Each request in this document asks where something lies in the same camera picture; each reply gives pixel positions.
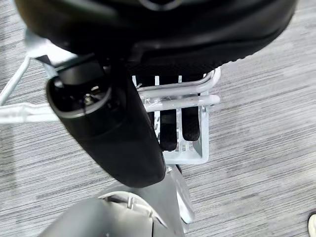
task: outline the silver tube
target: silver tube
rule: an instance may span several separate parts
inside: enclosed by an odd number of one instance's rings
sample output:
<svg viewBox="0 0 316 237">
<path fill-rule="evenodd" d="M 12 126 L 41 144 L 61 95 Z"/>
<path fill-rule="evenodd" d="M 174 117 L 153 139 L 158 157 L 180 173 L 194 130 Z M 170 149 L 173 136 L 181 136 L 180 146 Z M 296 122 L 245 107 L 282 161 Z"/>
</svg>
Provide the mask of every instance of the silver tube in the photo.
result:
<svg viewBox="0 0 316 237">
<path fill-rule="evenodd" d="M 190 95 L 190 94 L 198 94 L 209 89 L 213 88 L 213 86 L 218 82 L 221 76 L 221 69 L 215 69 L 214 75 L 211 77 L 210 73 L 208 73 L 205 78 L 208 78 L 204 83 L 195 84 L 187 86 L 188 82 L 179 83 L 177 87 L 170 88 L 162 85 L 158 86 L 150 86 L 143 90 L 138 89 L 138 93 L 142 99 L 145 98 L 156 98 L 156 97 L 166 97 L 166 96 L 180 96 L 180 95 Z"/>
<path fill-rule="evenodd" d="M 16 85 L 19 83 L 29 65 L 30 58 L 26 56 L 19 69 L 16 71 L 16 73 L 13 75 L 13 77 L 9 80 L 9 82 L 5 85 L 4 89 L 0 93 L 0 106 L 3 105 L 12 94 Z"/>
<path fill-rule="evenodd" d="M 146 111 L 163 111 L 163 110 L 175 110 L 180 108 L 189 108 L 196 106 L 208 106 L 218 104 L 220 98 L 217 95 L 204 95 L 204 96 L 193 96 L 187 98 L 181 98 L 176 100 L 157 101 L 152 104 L 144 104 Z"/>
</svg>

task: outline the striped carpet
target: striped carpet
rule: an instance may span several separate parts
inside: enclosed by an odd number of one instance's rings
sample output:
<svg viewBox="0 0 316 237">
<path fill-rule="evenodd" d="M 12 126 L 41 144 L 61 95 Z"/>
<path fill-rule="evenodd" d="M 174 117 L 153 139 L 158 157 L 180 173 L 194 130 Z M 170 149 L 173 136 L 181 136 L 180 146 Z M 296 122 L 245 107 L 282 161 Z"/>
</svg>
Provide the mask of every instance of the striped carpet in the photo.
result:
<svg viewBox="0 0 316 237">
<path fill-rule="evenodd" d="M 23 25 L 0 0 L 0 89 L 22 63 Z M 187 237 L 307 237 L 316 208 L 316 0 L 271 45 L 222 67 L 210 161 L 183 166 L 196 210 Z M 7 104 L 42 103 L 32 61 Z M 35 237 L 113 182 L 59 122 L 0 125 L 0 236 Z"/>
</svg>

